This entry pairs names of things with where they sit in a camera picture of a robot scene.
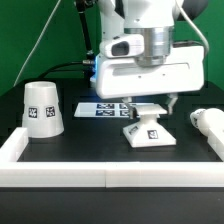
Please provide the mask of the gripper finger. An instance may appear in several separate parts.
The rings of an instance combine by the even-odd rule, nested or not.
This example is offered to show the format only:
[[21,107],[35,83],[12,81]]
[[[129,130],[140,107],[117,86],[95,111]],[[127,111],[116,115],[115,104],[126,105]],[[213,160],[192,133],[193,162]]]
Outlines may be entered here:
[[168,114],[171,115],[173,113],[173,107],[176,104],[178,100],[178,94],[177,93],[170,93],[168,95],[167,99],[167,108],[168,108]]
[[128,108],[129,111],[129,117],[130,118],[135,118],[137,116],[137,110],[135,107],[131,105],[132,103],[132,98],[131,97],[124,97],[122,99],[122,102],[125,104],[125,106]]

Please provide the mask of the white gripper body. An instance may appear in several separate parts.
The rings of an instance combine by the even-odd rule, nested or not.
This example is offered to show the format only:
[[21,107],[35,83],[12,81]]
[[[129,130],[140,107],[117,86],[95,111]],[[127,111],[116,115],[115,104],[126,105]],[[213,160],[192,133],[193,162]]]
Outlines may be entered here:
[[202,46],[172,48],[164,64],[140,67],[133,58],[97,62],[96,92],[103,99],[200,90],[204,84]]

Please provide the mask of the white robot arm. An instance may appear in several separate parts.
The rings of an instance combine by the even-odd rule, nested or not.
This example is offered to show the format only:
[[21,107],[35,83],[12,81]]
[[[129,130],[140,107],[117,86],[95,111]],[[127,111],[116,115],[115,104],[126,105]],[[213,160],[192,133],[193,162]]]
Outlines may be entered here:
[[96,57],[96,92],[103,99],[121,98],[131,116],[134,96],[167,94],[169,107],[179,92],[204,84],[206,40],[174,42],[176,21],[193,20],[208,0],[98,0],[102,40]]

